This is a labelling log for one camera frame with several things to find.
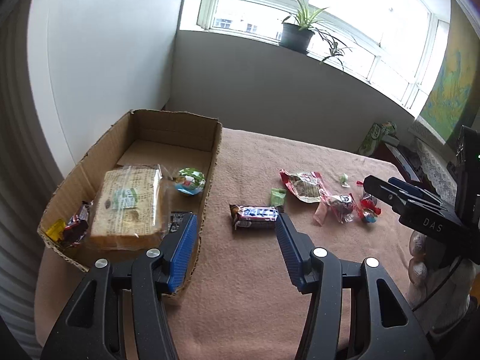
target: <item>white glove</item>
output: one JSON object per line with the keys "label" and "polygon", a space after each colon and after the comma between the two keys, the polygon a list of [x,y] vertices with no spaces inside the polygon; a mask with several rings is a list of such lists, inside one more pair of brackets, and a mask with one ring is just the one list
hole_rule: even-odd
{"label": "white glove", "polygon": [[[432,260],[441,260],[445,246],[431,238],[427,240],[425,235],[417,231],[410,237],[409,249],[413,258],[409,263],[410,286],[407,300],[414,308],[446,278],[459,257],[450,266],[438,269],[438,264],[432,263]],[[475,264],[469,259],[463,259],[442,288],[415,311],[425,333],[430,332],[434,339],[440,339],[457,325],[469,308],[469,292],[474,278]]]}

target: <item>silver screw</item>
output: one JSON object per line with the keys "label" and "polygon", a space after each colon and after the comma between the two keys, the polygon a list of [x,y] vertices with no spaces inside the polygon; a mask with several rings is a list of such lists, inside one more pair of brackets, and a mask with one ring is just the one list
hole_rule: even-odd
{"label": "silver screw", "polygon": [[317,257],[325,257],[327,256],[327,251],[323,247],[316,247],[313,249],[313,254]]}
{"label": "silver screw", "polygon": [[158,249],[149,249],[147,250],[147,257],[158,257],[160,255],[160,251]]}
{"label": "silver screw", "polygon": [[369,267],[372,267],[372,268],[376,268],[380,264],[378,260],[373,257],[369,257],[368,259],[366,259],[365,262]]}
{"label": "silver screw", "polygon": [[95,266],[97,268],[105,268],[108,263],[109,262],[107,261],[107,259],[98,259],[97,261],[95,261]]}

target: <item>window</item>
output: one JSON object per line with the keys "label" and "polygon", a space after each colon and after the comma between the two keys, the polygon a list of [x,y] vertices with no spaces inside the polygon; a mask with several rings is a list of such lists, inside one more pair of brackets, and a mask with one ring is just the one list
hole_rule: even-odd
{"label": "window", "polygon": [[[349,50],[327,63],[344,69],[412,113],[423,107],[445,53],[448,23],[422,0],[307,0],[324,8],[322,25]],[[295,0],[201,0],[197,24],[279,41]],[[315,35],[308,51],[320,59],[328,45]]]}

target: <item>pink tablecloth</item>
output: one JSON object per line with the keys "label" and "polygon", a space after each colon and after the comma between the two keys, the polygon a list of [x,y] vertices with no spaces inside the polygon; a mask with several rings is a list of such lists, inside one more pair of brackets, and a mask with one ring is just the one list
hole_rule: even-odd
{"label": "pink tablecloth", "polygon": [[[291,285],[273,231],[233,232],[229,203],[267,205],[270,188],[281,187],[278,170],[320,171],[336,192],[360,191],[355,180],[374,174],[400,178],[390,163],[343,151],[244,131],[224,129],[202,233],[200,258],[182,304],[168,307],[169,324],[182,360],[293,359],[310,296]],[[338,183],[347,173],[352,188]],[[328,215],[323,227],[313,220],[316,204],[287,195],[285,209],[299,231],[341,259],[376,257],[405,293],[411,231],[380,203],[377,223],[341,225]],[[51,250],[40,267],[35,325],[44,344],[82,274]],[[348,336],[350,296],[344,290],[341,341]]]}

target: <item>lace cloth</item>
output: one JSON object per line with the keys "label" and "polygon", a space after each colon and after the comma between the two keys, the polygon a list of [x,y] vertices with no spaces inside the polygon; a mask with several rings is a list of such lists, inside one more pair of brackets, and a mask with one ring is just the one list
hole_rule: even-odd
{"label": "lace cloth", "polygon": [[448,173],[446,161],[420,139],[415,138],[415,144],[421,161],[421,168],[427,175],[428,180],[443,200],[455,205],[457,183]]}

